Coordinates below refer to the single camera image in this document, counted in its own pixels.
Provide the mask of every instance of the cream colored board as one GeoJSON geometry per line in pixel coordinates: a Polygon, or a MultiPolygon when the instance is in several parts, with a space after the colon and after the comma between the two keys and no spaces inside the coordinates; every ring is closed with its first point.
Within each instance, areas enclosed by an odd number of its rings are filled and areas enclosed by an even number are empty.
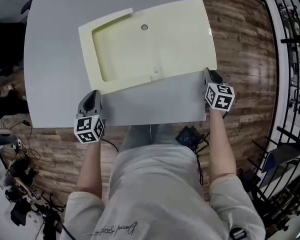
{"type": "Polygon", "coordinates": [[[79,33],[91,88],[107,94],[206,67],[216,70],[209,29],[202,0],[130,8],[83,25],[79,33]]]}

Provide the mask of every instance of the metal rack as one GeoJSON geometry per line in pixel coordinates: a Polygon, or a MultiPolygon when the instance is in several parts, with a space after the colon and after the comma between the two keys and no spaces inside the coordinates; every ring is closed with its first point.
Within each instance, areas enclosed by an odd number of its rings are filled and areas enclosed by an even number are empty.
{"type": "MultiPolygon", "coordinates": [[[[281,126],[277,126],[275,130],[280,132],[279,138],[276,140],[271,139],[272,132],[273,132],[273,126],[274,126],[274,119],[272,119],[271,127],[268,136],[266,137],[267,141],[265,143],[265,146],[259,145],[257,142],[252,141],[257,147],[261,149],[261,155],[259,159],[259,163],[254,163],[253,161],[249,160],[256,168],[253,179],[251,182],[254,182],[253,187],[248,187],[249,191],[251,191],[252,197],[254,200],[258,199],[262,201],[262,206],[256,207],[257,211],[259,212],[261,218],[263,219],[263,222],[265,224],[265,227],[270,227],[272,225],[278,225],[279,222],[282,220],[284,216],[286,216],[290,208],[300,202],[300,174],[297,175],[296,171],[300,171],[300,156],[296,159],[289,161],[283,165],[284,169],[281,172],[281,176],[279,178],[276,178],[277,180],[276,185],[268,194],[267,190],[269,189],[270,184],[273,182],[274,177],[277,176],[277,172],[282,170],[282,164],[277,165],[274,170],[271,171],[273,175],[270,175],[270,179],[268,174],[269,170],[263,174],[263,179],[258,177],[258,174],[262,172],[262,163],[266,161],[266,159],[269,156],[270,151],[268,150],[269,144],[271,144],[274,147],[280,147],[283,144],[288,144],[289,146],[297,149],[300,151],[300,125],[299,131],[297,131],[297,128],[295,127],[296,118],[300,121],[300,110],[294,109],[293,112],[293,118],[291,121],[291,127],[290,129],[286,130],[286,128],[289,128],[289,125],[287,124],[287,118],[289,114],[289,105],[291,104],[290,100],[290,89],[292,86],[296,84],[296,97],[293,101],[295,106],[297,107],[300,105],[300,63],[299,63],[299,57],[300,57],[300,0],[274,0],[278,13],[280,15],[281,23],[283,25],[283,31],[284,31],[284,39],[279,40],[282,44],[286,44],[287,48],[287,59],[288,59],[288,68],[284,69],[284,74],[288,74],[288,83],[286,83],[286,86],[288,86],[288,98],[286,101],[285,106],[285,114],[284,114],[284,120],[283,124],[281,126]],[[291,67],[293,67],[294,72],[296,71],[296,80],[292,80],[291,75],[291,67]],[[288,168],[291,166],[294,166],[293,171],[291,175],[288,177],[288,179],[285,181],[283,180],[285,173],[287,172],[288,168]],[[269,179],[268,184],[264,185],[264,181],[266,179],[269,179]],[[284,183],[284,186],[282,189],[279,189],[279,185],[284,183]]],[[[271,15],[269,15],[271,26],[273,30],[274,35],[274,41],[276,45],[276,36],[275,31],[273,27],[273,22],[271,20],[271,15]]],[[[277,67],[278,67],[278,52],[277,52],[277,46],[276,46],[276,57],[277,57],[277,67]]],[[[277,97],[276,97],[276,104],[275,104],[275,111],[274,115],[276,114],[276,107],[277,107],[277,97]]]]}

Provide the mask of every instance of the black and white qr marker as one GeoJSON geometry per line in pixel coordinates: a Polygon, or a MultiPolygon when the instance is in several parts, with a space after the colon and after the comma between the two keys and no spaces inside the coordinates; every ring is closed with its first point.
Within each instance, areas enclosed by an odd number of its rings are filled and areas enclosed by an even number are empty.
{"type": "Polygon", "coordinates": [[[101,95],[98,90],[95,90],[86,95],[79,104],[74,120],[74,134],[83,144],[99,142],[104,127],[101,95]]]}
{"type": "Polygon", "coordinates": [[[229,111],[234,101],[233,87],[209,83],[205,99],[216,110],[229,111]]]}

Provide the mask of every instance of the white t-shirt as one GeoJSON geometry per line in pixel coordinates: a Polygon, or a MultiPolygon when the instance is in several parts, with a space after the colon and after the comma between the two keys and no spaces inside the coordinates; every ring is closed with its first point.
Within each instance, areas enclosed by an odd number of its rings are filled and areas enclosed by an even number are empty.
{"type": "MultiPolygon", "coordinates": [[[[118,154],[104,206],[87,192],[70,194],[65,227],[76,240],[227,240],[231,228],[263,240],[261,218],[235,175],[202,198],[195,154],[179,145],[149,145],[118,154]]],[[[69,240],[65,231],[61,240],[69,240]]]]}

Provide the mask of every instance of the tabletop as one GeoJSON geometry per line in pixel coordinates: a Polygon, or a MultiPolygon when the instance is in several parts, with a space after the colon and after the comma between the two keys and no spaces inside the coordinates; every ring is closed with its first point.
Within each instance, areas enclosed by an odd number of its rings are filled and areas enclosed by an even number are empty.
{"type": "MultiPolygon", "coordinates": [[[[73,127],[91,91],[78,27],[105,15],[179,0],[33,0],[24,51],[25,86],[34,127],[73,127]]],[[[157,80],[102,96],[107,126],[205,119],[203,72],[157,80]]]]}

